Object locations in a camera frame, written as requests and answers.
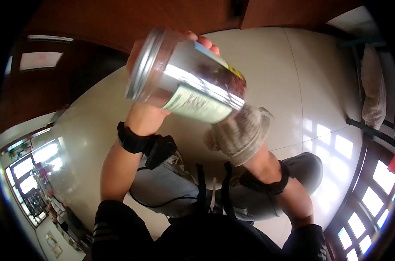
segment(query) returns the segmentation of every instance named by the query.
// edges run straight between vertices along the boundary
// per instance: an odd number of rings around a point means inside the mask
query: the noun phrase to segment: glass jar
[[[128,99],[212,124],[244,106],[244,76],[177,31],[155,28],[137,40],[127,69]]]

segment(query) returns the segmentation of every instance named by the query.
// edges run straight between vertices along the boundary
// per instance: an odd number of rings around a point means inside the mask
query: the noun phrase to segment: gloved hand
[[[204,142],[210,150],[221,150],[226,154],[232,165],[240,166],[265,142],[271,119],[274,116],[265,108],[245,104],[234,118],[213,124],[205,134]]]

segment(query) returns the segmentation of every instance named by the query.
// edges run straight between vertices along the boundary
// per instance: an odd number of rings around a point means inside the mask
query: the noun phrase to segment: white tile floor
[[[276,120],[267,138],[269,149],[285,159],[303,151],[324,163],[324,178],[311,196],[315,222],[325,228],[351,182],[361,147],[359,129],[345,123],[345,115],[360,118],[356,71],[349,53],[337,50],[335,39],[298,29],[255,28],[206,35],[221,49],[224,59],[247,79],[247,102],[263,106]],[[124,68],[112,73],[81,96],[61,116],[51,138],[59,138],[63,169],[53,173],[57,195],[90,229],[99,199],[101,165],[116,139],[116,126],[132,104],[124,99]],[[226,159],[202,142],[208,124],[170,115],[160,129],[174,137],[185,162]],[[124,201],[145,221],[153,235],[169,226],[162,214]],[[255,226],[280,247],[291,226],[282,215]]]

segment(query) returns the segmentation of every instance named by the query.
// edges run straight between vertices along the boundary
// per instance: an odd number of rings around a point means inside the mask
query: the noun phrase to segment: jeans
[[[147,157],[143,157],[139,167],[145,166]],[[309,195],[314,193],[322,180],[322,162],[316,155],[304,152],[295,157],[282,160],[289,167],[290,175],[304,186]],[[153,170],[137,172],[130,190],[140,202],[156,206],[175,197],[197,197],[198,186],[182,177],[172,165],[164,162]],[[206,205],[211,202],[212,191],[207,190]],[[253,191],[241,184],[229,188],[229,197],[236,218],[242,221],[266,220],[283,211],[275,196],[269,198],[265,193]],[[179,218],[196,211],[195,199],[179,199],[162,207],[148,207],[157,213]],[[214,210],[222,211],[221,190],[216,190]]]

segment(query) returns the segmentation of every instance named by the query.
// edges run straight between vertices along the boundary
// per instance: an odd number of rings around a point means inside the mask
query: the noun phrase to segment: metal jar lid
[[[157,57],[158,51],[164,39],[165,31],[153,28],[145,39],[139,55],[132,68],[131,78],[128,82],[128,90],[125,94],[127,99],[137,100],[147,81],[149,72]]]

